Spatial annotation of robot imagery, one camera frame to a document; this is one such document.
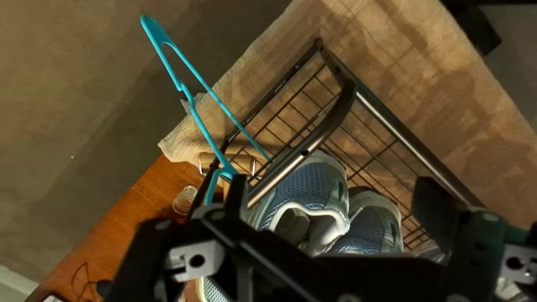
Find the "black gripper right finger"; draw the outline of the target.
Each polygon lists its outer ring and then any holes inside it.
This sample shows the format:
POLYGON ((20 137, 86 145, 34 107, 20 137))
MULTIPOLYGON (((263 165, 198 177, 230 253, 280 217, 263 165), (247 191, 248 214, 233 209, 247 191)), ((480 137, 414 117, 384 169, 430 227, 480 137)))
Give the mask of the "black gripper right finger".
POLYGON ((451 258, 503 254, 502 217, 487 207, 460 201, 430 175, 416 179, 411 209, 431 241, 426 256, 448 263, 451 258))

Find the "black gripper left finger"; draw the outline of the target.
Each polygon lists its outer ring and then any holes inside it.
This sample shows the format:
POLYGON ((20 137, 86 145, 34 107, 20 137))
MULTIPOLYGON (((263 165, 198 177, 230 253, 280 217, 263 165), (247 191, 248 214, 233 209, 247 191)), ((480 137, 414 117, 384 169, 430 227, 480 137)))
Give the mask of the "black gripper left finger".
POLYGON ((243 219, 248 192, 247 175, 235 175, 221 201, 211 201, 196 211, 196 227, 206 234, 255 233, 255 227, 243 219))

